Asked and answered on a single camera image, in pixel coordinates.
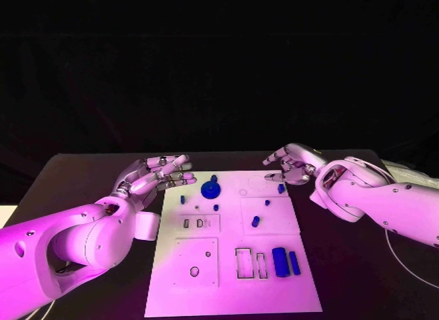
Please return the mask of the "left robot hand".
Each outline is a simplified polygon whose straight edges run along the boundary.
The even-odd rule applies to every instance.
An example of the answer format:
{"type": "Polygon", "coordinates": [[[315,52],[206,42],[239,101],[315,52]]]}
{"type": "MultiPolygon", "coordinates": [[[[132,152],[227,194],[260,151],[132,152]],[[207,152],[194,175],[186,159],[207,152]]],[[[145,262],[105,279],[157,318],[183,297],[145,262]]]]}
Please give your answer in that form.
{"type": "Polygon", "coordinates": [[[142,211],[160,191],[196,183],[190,169],[187,155],[138,159],[118,175],[111,196],[124,199],[135,211],[142,211]]]}

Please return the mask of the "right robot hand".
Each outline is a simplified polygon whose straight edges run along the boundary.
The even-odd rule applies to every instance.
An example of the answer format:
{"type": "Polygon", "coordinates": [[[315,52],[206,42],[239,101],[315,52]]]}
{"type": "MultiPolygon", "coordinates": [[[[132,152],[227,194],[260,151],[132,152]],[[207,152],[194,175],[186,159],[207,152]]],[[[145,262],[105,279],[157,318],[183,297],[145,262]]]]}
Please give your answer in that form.
{"type": "Polygon", "coordinates": [[[328,164],[321,152],[301,143],[286,144],[262,161],[263,165],[272,162],[279,162],[282,172],[265,175],[265,179],[291,185],[304,185],[328,164]]]}

